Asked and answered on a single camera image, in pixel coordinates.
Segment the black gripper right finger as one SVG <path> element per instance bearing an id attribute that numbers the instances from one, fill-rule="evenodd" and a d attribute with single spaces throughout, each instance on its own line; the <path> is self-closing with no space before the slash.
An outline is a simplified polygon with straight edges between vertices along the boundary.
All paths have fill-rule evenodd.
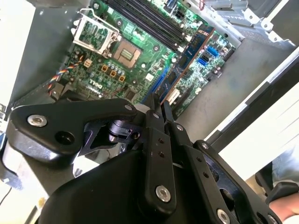
<path id="1" fill-rule="evenodd" d="M 163 102 L 170 132 L 172 157 L 183 165 L 183 187 L 177 198 L 190 212 L 193 224 L 279 224 L 278 216 L 205 141 L 191 143 L 185 128 L 175 122 Z"/>

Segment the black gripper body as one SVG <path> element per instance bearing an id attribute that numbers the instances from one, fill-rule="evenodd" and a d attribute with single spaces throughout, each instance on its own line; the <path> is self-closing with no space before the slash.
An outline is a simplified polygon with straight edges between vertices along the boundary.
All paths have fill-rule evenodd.
<path id="1" fill-rule="evenodd" d="M 208 224 L 195 182 L 162 152 L 125 152 L 59 187 L 41 224 Z"/>

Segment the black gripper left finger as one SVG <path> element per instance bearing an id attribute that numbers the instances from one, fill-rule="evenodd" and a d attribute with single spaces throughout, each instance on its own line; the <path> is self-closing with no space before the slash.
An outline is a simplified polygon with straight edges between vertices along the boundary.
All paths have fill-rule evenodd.
<path id="1" fill-rule="evenodd" d="M 79 156 L 117 143 L 126 144 L 126 152 L 162 152 L 172 161 L 171 141 L 164 127 L 163 104 L 156 96 L 150 98 L 149 109 L 138 109 L 116 98 L 64 100 L 13 110 L 7 147 L 57 169 L 68 168 Z"/>

